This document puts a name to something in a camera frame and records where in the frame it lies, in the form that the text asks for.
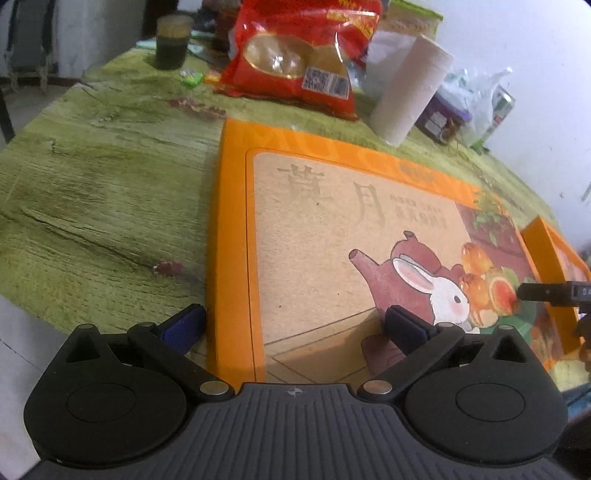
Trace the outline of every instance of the floor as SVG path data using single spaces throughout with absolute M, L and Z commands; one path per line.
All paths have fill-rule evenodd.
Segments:
M 66 92 L 66 87 L 38 87 L 5 91 L 15 131 Z M 5 146 L 0 135 L 0 150 Z M 22 420 L 29 393 L 59 350 L 66 335 L 0 297 L 0 478 L 16 480 L 38 461 Z
M 68 87 L 48 85 L 47 94 L 44 95 L 39 87 L 22 87 L 17 93 L 10 88 L 3 87 L 4 99 L 8 107 L 8 113 L 12 120 L 12 126 L 16 133 L 33 120 L 47 105 L 61 97 Z M 5 146 L 4 138 L 0 135 L 0 150 Z

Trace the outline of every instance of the metal screw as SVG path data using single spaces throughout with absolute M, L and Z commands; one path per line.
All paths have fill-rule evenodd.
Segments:
M 230 386 L 220 380 L 210 380 L 209 382 L 202 383 L 199 390 L 203 394 L 215 397 L 217 395 L 224 395 L 224 393 L 230 390 Z
M 363 384 L 363 389 L 372 395 L 385 395 L 392 391 L 392 385 L 385 380 L 370 380 Z

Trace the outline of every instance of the black gripper pad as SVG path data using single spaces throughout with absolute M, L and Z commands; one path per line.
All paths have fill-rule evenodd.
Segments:
M 200 406 L 167 446 L 107 470 L 41 462 L 23 480 L 511 480 L 568 479 L 541 458 L 483 468 L 427 449 L 396 411 L 347 386 L 245 384 L 235 398 Z

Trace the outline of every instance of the barcode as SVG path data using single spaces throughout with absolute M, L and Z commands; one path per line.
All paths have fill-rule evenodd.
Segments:
M 308 67 L 301 87 L 344 100 L 349 98 L 349 79 L 320 69 Z

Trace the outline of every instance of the white rabbit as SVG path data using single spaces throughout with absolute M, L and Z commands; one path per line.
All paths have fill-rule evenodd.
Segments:
M 468 322 L 470 303 L 462 290 L 445 277 L 434 277 L 408 255 L 392 260 L 398 275 L 412 288 L 427 293 L 435 315 L 434 323 L 452 322 L 469 333 L 480 333 Z

